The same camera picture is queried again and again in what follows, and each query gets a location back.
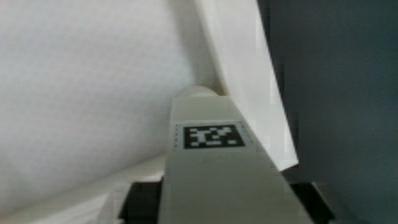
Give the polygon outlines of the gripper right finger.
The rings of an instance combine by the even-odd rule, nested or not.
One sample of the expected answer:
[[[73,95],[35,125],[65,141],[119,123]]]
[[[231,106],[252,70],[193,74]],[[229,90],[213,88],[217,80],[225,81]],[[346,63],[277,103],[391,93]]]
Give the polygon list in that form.
[[[293,183],[291,189],[298,197],[314,224],[328,224],[334,213],[311,183]]]

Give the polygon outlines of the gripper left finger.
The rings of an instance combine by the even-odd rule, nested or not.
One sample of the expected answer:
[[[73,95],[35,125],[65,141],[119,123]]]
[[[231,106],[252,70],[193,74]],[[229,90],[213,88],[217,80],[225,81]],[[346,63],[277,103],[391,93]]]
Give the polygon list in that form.
[[[131,184],[119,212],[122,224],[158,224],[160,196],[160,182]]]

